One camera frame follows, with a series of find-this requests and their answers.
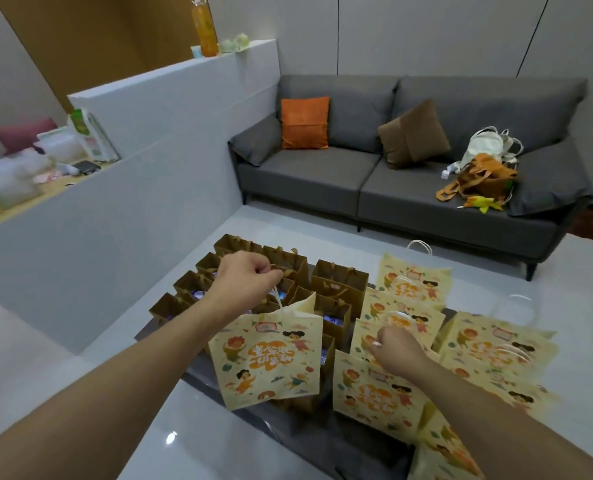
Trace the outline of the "pink cushion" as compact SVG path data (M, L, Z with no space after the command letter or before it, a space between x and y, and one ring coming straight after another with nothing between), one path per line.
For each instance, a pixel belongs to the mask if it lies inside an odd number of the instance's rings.
M21 125L0 126L0 144L4 148L4 156L34 148L38 135L57 129L52 118L30 121Z

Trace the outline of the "person's right hand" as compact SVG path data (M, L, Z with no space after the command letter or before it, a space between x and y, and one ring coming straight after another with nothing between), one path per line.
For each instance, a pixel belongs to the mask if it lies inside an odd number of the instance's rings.
M389 333L393 342L391 364L379 364L385 371L412 381L418 379L432 364L418 341L404 328L384 326L378 333Z

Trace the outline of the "white partition counter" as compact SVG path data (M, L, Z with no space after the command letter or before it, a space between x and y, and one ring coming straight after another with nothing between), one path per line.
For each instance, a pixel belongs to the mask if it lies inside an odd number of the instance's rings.
M266 39L71 95L121 160L0 222L0 307L82 352L240 208L227 142L280 76Z

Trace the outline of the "person's left forearm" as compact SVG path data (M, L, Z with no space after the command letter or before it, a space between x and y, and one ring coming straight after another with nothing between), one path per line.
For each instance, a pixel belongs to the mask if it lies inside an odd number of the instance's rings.
M210 291L0 434L0 480L116 480L199 350L253 307Z

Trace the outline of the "person's right forearm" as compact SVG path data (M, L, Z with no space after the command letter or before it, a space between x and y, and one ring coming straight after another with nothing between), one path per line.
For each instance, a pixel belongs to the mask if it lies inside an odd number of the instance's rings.
M486 480L593 480L593 457L421 354L403 373L438 407Z

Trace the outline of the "grey fabric sofa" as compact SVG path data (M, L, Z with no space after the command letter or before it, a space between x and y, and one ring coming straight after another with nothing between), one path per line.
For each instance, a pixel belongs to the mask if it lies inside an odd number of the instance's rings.
M243 203L260 196L423 238L512 258L532 281L593 188L569 127L588 93L585 78L284 75L275 109L228 141ZM330 97L326 150L282 148L281 99ZM404 169L386 164L378 128L433 99L451 151ZM486 127L524 145L503 211L438 201L442 180Z

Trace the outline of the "yellow printed gift bag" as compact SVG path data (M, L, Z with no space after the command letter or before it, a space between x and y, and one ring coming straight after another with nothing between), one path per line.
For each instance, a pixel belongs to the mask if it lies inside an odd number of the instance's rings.
M266 314L239 316L209 343L226 409L318 395L323 318L316 295Z
M350 353L336 352L333 409L350 419L410 443L420 427L427 396L411 382L383 370L365 346L366 336Z

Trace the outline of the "orange cushion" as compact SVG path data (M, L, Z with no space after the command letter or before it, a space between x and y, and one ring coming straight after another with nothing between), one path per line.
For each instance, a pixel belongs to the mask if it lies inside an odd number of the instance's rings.
M326 150L330 97L281 99L282 148Z

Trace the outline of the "group of brown paper bags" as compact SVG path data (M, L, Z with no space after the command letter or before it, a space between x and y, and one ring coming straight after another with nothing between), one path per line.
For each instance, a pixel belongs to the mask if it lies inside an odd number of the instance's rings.
M355 268L324 260L317 261L314 268L310 269L307 257L299 254L295 248L286 251L281 247L261 246L235 235L224 234L214 244L214 251L196 264L196 270L186 272L174 282L175 293L165 293L149 309L155 325L161 327L197 304L212 286L221 259L237 251L264 255L269 258L272 268L284 273L283 279L261 304L244 314L271 313L312 294L316 295L314 313L324 320L320 391L318 395L309 397L269 401L284 403L286 406L299 403L302 408L311 410L322 393L325 382L332 376L333 355L347 343L351 322L361 312L369 275ZM208 345L209 342L202 347L202 352L212 364Z

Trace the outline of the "brown cushion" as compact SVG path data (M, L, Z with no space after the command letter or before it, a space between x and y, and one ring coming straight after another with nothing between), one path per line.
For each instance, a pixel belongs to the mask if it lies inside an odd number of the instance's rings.
M379 126L383 156L392 169L404 169L451 151L451 144L429 98Z

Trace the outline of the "yellow soft toy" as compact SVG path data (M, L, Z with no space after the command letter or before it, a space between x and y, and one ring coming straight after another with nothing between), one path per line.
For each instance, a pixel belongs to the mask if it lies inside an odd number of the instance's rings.
M486 214L490 209L501 212L504 210L504 202L485 196L469 196L458 209L478 209L482 214Z

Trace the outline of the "orange drink bottle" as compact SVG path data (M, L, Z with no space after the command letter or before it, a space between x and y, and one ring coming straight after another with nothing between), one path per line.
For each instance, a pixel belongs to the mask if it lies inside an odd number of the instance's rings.
M218 37L207 0L192 0L192 15L203 57L220 55Z

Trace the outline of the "white tote bag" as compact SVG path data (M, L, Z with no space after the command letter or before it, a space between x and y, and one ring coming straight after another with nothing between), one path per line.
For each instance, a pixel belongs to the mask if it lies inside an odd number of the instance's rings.
M523 152L524 145L517 138L511 137L508 129L500 132L496 127L486 127L472 135L461 160L453 162L447 169L451 170L451 174L459 174L482 153L502 164L514 165Z

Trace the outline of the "green and white package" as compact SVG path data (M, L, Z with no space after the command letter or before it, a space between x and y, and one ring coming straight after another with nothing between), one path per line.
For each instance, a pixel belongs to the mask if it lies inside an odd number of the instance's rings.
M68 115L68 126L82 145L89 160L114 163L121 159L91 112L86 109L73 110Z

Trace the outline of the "brown tote bag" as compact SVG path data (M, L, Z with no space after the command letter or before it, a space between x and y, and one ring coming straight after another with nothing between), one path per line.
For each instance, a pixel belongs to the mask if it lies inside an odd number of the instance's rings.
M507 165L487 153L480 153L450 184L436 193L436 199L449 201L457 195L463 199L480 196L505 204L511 199L517 177L515 164Z

